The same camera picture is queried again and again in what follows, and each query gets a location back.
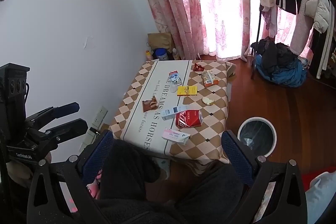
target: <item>blue lid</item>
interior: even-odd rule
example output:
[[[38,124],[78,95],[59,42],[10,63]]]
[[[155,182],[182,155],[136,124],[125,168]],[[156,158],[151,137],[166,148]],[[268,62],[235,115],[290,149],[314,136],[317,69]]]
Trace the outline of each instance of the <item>blue lid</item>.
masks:
[[[157,48],[155,50],[155,54],[156,56],[162,56],[165,55],[165,53],[167,52],[167,50],[165,48]]]

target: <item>table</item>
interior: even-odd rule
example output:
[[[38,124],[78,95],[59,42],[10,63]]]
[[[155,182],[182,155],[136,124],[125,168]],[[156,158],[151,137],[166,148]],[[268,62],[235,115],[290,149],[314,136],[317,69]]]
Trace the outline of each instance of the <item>table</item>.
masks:
[[[199,72],[194,72],[198,63],[212,72],[219,79],[218,85],[205,88]],[[150,155],[182,161],[195,174],[200,175],[214,160],[228,163],[221,147],[221,134],[225,130],[228,115],[227,76],[233,75],[236,66],[221,61],[156,61],[147,62],[140,68],[132,84],[125,93],[110,130],[117,139],[125,140],[143,148]],[[183,85],[197,85],[196,96],[179,97],[170,91],[169,72],[177,70]],[[159,109],[143,112],[142,101],[150,100],[155,95]],[[207,106],[202,97],[215,100]],[[175,119],[162,120],[161,110],[178,105],[189,105],[189,109],[200,109],[203,124],[195,128],[179,129]],[[165,128],[191,134],[186,145],[173,143],[162,138]]]

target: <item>white wall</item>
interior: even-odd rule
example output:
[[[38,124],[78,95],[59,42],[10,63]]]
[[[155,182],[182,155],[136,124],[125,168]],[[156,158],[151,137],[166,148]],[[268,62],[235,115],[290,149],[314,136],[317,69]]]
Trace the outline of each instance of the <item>white wall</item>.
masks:
[[[101,105],[109,123],[157,32],[147,0],[5,0],[0,2],[0,65],[28,66],[27,115],[78,102],[82,118]],[[59,146],[53,161],[78,152],[81,137]]]

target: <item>coca-cola can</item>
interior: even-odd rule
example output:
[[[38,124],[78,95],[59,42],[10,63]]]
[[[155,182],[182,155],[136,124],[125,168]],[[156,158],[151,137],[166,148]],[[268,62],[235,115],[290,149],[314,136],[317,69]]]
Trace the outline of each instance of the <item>coca-cola can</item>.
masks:
[[[179,128],[200,127],[202,122],[203,117],[200,110],[188,109],[176,114],[175,123]]]

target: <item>white puffer jacket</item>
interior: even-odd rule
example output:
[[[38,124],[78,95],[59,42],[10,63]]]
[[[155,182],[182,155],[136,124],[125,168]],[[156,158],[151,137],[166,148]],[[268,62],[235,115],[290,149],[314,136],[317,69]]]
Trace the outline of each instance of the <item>white puffer jacket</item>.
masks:
[[[330,24],[330,6],[328,0],[308,0],[304,14],[314,19],[313,27],[324,33]]]

